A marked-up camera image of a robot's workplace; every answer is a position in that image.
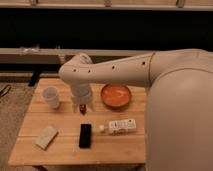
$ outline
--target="phone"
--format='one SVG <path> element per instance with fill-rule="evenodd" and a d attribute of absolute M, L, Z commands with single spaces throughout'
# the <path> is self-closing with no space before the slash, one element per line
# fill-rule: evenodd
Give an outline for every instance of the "phone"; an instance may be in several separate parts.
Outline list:
<path fill-rule="evenodd" d="M 90 148 L 91 146 L 91 124 L 81 124 L 79 147 L 80 148 Z"/>

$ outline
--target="black phone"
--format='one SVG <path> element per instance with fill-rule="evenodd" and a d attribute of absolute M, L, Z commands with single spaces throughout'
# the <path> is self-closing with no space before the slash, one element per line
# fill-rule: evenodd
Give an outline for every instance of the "black phone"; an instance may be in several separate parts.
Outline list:
<path fill-rule="evenodd" d="M 80 139 L 79 139 L 80 148 L 89 148 L 91 146 L 91 133 L 92 133 L 91 124 L 81 124 Z"/>

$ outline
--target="white cup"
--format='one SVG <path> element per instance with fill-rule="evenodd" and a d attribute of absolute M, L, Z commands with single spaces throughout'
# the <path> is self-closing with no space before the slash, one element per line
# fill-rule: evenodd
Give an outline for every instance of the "white cup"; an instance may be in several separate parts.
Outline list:
<path fill-rule="evenodd" d="M 42 91 L 44 101 L 53 109 L 59 107 L 59 93 L 56 87 L 49 86 Z"/>

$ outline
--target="bowl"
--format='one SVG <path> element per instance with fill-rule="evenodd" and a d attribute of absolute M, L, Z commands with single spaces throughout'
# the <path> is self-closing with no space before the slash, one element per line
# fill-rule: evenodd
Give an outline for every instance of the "bowl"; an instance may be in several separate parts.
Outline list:
<path fill-rule="evenodd" d="M 129 104 L 131 91 L 125 85 L 106 84 L 101 90 L 101 99 L 106 106 L 121 108 Z"/>

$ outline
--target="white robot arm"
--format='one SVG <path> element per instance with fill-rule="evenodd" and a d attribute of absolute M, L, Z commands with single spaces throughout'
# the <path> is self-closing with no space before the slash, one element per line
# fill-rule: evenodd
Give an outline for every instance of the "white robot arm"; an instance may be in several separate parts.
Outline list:
<path fill-rule="evenodd" d="M 213 54 L 155 52 L 92 64 L 78 54 L 59 71 L 74 103 L 91 100 L 89 83 L 151 87 L 145 112 L 148 171 L 213 170 Z"/>

